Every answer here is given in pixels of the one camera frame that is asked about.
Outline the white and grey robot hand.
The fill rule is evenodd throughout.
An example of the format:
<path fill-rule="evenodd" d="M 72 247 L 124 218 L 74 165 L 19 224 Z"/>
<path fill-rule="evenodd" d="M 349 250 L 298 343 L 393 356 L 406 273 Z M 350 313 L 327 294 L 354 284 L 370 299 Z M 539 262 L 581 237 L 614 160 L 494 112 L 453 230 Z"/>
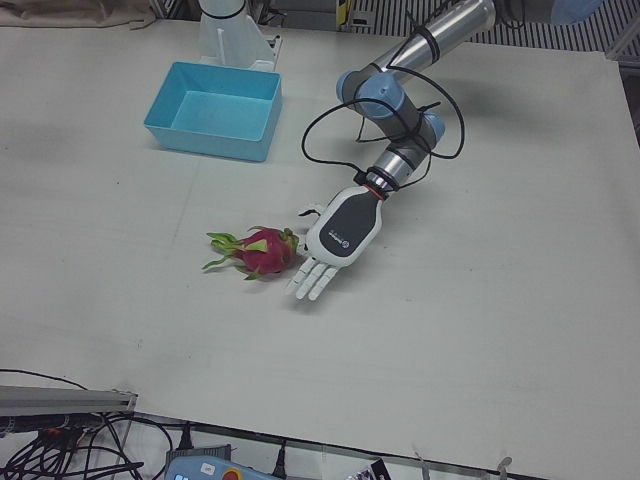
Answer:
<path fill-rule="evenodd" d="M 306 260 L 289 281 L 286 292 L 314 301 L 336 274 L 365 251 L 382 226 L 385 197 L 368 185 L 339 192 L 307 231 Z"/>

